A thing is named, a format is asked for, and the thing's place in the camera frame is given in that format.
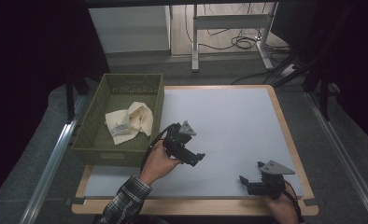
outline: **dark background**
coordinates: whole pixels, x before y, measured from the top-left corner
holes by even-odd
[[[67,76],[107,72],[85,6],[0,1],[0,187],[42,120],[50,92]]]
[[[312,44],[301,51],[305,62],[325,42],[341,4],[318,2],[306,37]],[[368,0],[356,5],[327,55],[323,66],[341,90],[338,102],[368,134]],[[42,119],[49,93],[67,76],[76,80],[106,72],[105,54],[83,5],[0,1],[0,187]]]

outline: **hand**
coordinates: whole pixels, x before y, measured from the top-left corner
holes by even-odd
[[[295,193],[291,186],[286,183],[286,191],[295,198]],[[284,194],[280,194],[279,198],[273,200],[265,198],[266,205],[272,212],[276,221],[280,224],[298,224],[297,213],[295,212],[292,201]]]
[[[166,155],[163,140],[160,140],[149,153],[140,179],[150,186],[155,180],[168,175],[179,164],[181,164],[180,160],[170,159]]]

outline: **towel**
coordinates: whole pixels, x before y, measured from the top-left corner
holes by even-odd
[[[127,110],[106,114],[106,125],[115,145],[135,138],[138,133],[150,136],[153,121],[152,111],[141,102],[133,102]]]

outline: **green plastic basket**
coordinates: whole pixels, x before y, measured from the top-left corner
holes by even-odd
[[[87,165],[139,167],[149,144],[159,134],[163,109],[163,75],[105,74],[79,128],[72,150]],[[106,126],[106,113],[145,103],[153,114],[151,136],[139,133],[115,145]]]

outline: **plaid sleeve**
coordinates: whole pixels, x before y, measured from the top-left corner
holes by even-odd
[[[152,188],[133,175],[117,192],[115,198],[106,206],[98,224],[131,223],[140,212],[144,200]]]

